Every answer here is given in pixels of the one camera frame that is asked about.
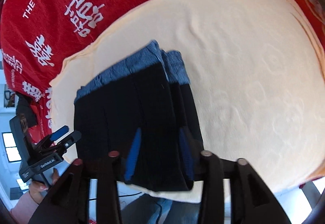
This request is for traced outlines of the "pink sleeve forearm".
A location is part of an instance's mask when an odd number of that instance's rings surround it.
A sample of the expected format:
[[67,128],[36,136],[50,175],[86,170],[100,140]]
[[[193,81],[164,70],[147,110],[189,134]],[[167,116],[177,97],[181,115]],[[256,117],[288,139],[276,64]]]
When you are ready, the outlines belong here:
[[27,224],[42,200],[42,194],[28,191],[20,197],[16,206],[10,210],[10,214],[16,223]]

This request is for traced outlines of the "person left hand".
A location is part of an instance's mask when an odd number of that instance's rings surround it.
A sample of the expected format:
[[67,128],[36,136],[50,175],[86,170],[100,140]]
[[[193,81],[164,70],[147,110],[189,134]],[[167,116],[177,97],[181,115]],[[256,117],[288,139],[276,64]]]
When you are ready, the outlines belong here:
[[[51,176],[52,185],[54,185],[58,181],[59,177],[60,177],[60,175],[59,175],[57,168],[54,168],[52,176]],[[40,204],[42,202],[42,200],[43,200],[42,192],[45,192],[47,190],[48,190],[48,187],[44,183],[41,183],[38,181],[32,181],[29,184],[29,194],[30,194],[32,200],[34,202],[36,202],[37,204]]]

